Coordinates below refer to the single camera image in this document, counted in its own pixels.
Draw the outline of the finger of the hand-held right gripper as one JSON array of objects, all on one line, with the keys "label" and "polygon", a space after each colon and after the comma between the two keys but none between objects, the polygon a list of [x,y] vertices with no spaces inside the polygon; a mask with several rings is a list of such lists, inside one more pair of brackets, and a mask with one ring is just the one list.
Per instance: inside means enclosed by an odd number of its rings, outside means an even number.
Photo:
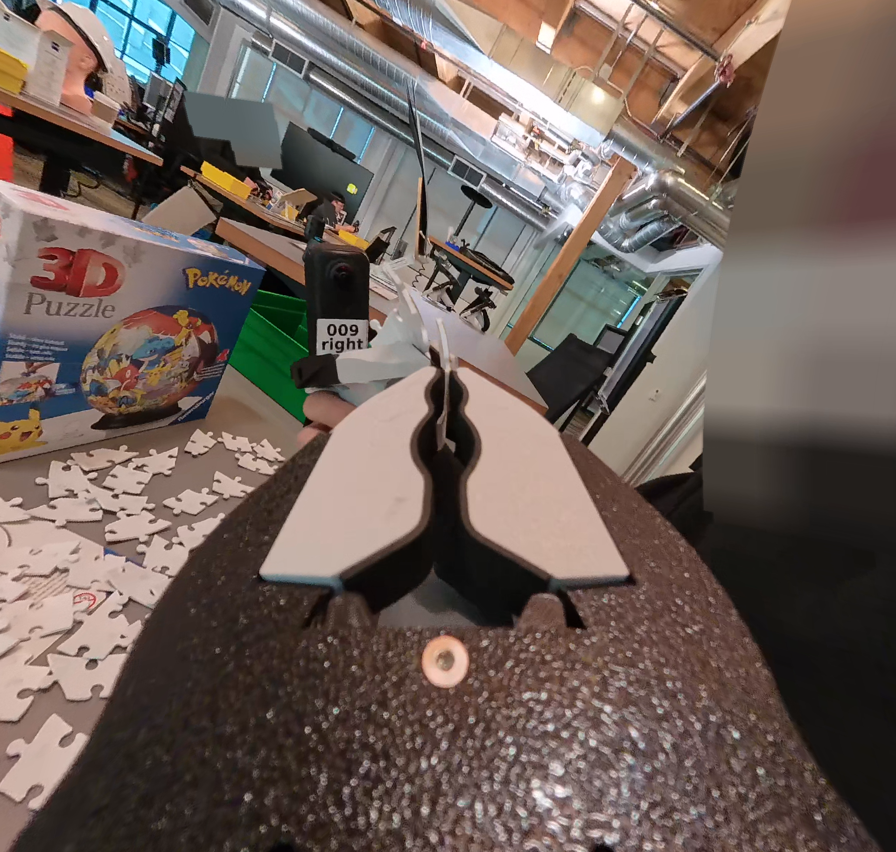
[{"label": "finger of the hand-held right gripper", "polygon": [[337,382],[334,392],[358,406],[383,391],[404,375],[373,375],[366,350],[346,352],[335,357]]},{"label": "finger of the hand-held right gripper", "polygon": [[365,354],[373,375],[411,375],[430,366],[429,354],[405,341],[371,345]]}]

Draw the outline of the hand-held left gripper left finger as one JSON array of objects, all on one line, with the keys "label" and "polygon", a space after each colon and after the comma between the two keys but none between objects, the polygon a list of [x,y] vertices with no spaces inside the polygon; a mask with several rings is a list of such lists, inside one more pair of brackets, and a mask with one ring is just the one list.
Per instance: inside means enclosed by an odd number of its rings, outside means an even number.
[{"label": "hand-held left gripper left finger", "polygon": [[260,568],[261,579],[354,593],[380,612],[429,575],[431,465],[442,370],[424,367],[333,428]]}]

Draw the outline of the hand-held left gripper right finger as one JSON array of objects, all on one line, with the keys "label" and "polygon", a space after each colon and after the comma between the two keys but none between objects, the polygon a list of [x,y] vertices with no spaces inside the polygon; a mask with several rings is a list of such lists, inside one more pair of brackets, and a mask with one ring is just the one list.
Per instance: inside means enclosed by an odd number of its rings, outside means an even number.
[{"label": "hand-held left gripper right finger", "polygon": [[445,374],[438,577],[489,622],[631,579],[559,432],[479,374]]}]

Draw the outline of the curved assembled puzzle section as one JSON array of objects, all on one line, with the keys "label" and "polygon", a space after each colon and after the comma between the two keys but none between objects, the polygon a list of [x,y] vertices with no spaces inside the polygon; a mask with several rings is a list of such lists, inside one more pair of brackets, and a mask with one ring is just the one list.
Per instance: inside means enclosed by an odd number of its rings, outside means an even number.
[{"label": "curved assembled puzzle section", "polygon": [[387,274],[396,286],[396,305],[378,332],[375,342],[377,345],[398,341],[411,343],[424,354],[429,354],[430,365],[433,365],[431,340],[410,287],[396,273],[387,271]]}]

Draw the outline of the pink and orange puzzle piece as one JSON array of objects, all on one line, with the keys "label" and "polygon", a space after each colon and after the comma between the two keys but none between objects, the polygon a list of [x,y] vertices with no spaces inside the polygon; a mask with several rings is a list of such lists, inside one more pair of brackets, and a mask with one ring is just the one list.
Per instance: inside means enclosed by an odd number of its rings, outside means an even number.
[{"label": "pink and orange puzzle piece", "polygon": [[447,438],[447,429],[449,425],[450,413],[451,413],[451,382],[453,379],[453,372],[456,368],[457,362],[456,358],[453,356],[450,348],[450,342],[447,335],[447,331],[444,326],[444,322],[441,317],[436,318],[436,324],[438,327],[438,336],[439,336],[439,364],[442,370],[442,405],[441,412],[438,416],[438,419],[435,423],[435,442],[436,449],[441,451],[444,449],[448,443]]}]

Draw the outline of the pile of white puzzle pieces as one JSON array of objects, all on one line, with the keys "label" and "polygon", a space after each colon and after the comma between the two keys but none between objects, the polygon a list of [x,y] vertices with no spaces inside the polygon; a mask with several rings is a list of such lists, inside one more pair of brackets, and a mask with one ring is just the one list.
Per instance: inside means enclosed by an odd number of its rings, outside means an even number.
[{"label": "pile of white puzzle pieces", "polygon": [[[167,450],[126,444],[51,461],[2,498],[2,827],[49,799],[111,697],[140,631],[194,551],[284,463],[267,439],[198,430]],[[73,611],[80,545],[139,559]]]}]

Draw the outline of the blue puzzle box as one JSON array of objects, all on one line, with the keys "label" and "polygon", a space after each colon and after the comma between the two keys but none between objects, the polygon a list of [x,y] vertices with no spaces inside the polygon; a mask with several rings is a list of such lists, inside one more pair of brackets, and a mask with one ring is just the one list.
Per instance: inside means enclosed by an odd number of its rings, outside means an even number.
[{"label": "blue puzzle box", "polygon": [[264,269],[1,184],[1,460],[203,419]]}]

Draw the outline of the person's right hand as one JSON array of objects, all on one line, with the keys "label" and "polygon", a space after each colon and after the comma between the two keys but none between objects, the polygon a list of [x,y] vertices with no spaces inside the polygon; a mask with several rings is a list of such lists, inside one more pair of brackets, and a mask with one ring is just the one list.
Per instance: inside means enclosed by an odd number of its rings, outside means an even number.
[{"label": "person's right hand", "polygon": [[305,423],[297,434],[297,448],[301,450],[316,438],[329,434],[355,409],[356,405],[332,391],[309,393],[304,404]]}]

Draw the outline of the green plastic bin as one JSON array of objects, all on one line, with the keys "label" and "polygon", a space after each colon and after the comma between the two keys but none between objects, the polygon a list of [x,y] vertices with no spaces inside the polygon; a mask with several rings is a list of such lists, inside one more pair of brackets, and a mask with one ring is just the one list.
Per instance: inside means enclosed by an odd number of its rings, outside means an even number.
[{"label": "green plastic bin", "polygon": [[307,355],[307,303],[259,290],[230,356],[230,365],[291,416],[305,422],[307,393],[297,388],[290,368]]}]

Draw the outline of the person's black sweatshirt torso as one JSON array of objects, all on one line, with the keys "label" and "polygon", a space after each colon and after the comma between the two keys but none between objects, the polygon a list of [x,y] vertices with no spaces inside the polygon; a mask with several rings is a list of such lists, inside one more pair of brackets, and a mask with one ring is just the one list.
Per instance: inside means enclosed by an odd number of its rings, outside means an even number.
[{"label": "person's black sweatshirt torso", "polygon": [[894,850],[894,557],[715,523],[700,469],[637,491],[711,568],[810,752],[881,848]]}]

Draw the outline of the black monitor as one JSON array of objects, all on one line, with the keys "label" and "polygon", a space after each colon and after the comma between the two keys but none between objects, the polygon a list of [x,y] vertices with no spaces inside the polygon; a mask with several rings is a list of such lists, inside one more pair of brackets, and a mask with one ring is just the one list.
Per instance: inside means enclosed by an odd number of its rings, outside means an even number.
[{"label": "black monitor", "polygon": [[342,195],[346,221],[353,223],[374,174],[348,157],[348,151],[317,132],[290,122],[281,141],[281,166],[272,178],[288,189],[306,189],[323,199]]}]

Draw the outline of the black office chair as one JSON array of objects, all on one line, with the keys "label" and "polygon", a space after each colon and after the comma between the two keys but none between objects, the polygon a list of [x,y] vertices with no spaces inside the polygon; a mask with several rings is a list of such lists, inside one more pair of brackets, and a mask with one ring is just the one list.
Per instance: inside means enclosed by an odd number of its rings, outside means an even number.
[{"label": "black office chair", "polygon": [[591,418],[579,440],[590,444],[645,366],[655,358],[655,331],[606,324],[594,342],[569,334],[527,377],[546,405],[546,419],[565,431],[580,410]]}]

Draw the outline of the small yellow bin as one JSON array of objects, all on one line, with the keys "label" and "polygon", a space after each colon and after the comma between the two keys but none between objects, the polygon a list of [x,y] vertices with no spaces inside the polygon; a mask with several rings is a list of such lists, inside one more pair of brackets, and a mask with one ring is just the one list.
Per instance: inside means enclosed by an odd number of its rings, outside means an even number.
[{"label": "small yellow bin", "polygon": [[253,192],[253,185],[239,180],[230,173],[217,168],[213,164],[203,161],[200,168],[200,176],[214,186],[226,191],[241,200],[247,200]]}]

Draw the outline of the mannequin head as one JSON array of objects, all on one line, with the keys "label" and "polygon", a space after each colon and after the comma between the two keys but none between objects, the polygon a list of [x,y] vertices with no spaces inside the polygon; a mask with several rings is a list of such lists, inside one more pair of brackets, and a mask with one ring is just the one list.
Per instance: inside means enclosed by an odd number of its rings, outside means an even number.
[{"label": "mannequin head", "polygon": [[118,64],[111,73],[99,71],[98,59],[91,47],[74,29],[66,18],[55,11],[40,9],[35,25],[41,30],[52,30],[69,40],[72,48],[62,84],[61,103],[83,115],[90,115],[93,109],[93,96],[88,95],[87,81],[96,74],[99,77],[99,92],[115,102],[118,107],[129,105],[132,101],[131,87],[124,62],[118,57]]}]

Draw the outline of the white hard hat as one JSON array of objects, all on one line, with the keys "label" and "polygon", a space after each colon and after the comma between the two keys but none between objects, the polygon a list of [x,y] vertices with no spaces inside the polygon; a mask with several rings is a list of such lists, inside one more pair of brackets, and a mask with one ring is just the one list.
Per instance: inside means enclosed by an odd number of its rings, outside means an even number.
[{"label": "white hard hat", "polygon": [[42,12],[52,10],[62,14],[91,47],[98,59],[99,71],[109,74],[117,67],[118,55],[106,26],[90,9],[72,3],[36,0]]}]

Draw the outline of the wooden post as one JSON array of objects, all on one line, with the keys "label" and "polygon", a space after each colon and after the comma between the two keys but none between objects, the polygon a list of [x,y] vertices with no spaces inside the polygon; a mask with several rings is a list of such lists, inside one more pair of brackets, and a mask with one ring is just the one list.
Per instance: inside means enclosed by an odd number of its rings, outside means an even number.
[{"label": "wooden post", "polygon": [[598,192],[566,238],[559,253],[549,264],[544,277],[535,287],[520,315],[515,319],[504,340],[510,353],[516,355],[527,341],[574,269],[592,236],[607,217],[610,207],[629,186],[636,172],[637,167],[632,162],[619,156],[612,162]]}]

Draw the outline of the silver ventilation duct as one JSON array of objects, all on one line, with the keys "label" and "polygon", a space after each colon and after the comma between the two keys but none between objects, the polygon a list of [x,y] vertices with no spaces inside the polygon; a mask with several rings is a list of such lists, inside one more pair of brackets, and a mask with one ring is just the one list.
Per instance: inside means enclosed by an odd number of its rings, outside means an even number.
[{"label": "silver ventilation duct", "polygon": [[633,183],[599,228],[635,252],[682,225],[722,249],[731,209],[699,191],[675,150],[638,127],[626,97],[573,69],[470,0],[216,0],[277,43],[518,192],[575,197],[599,155],[618,155]]}]

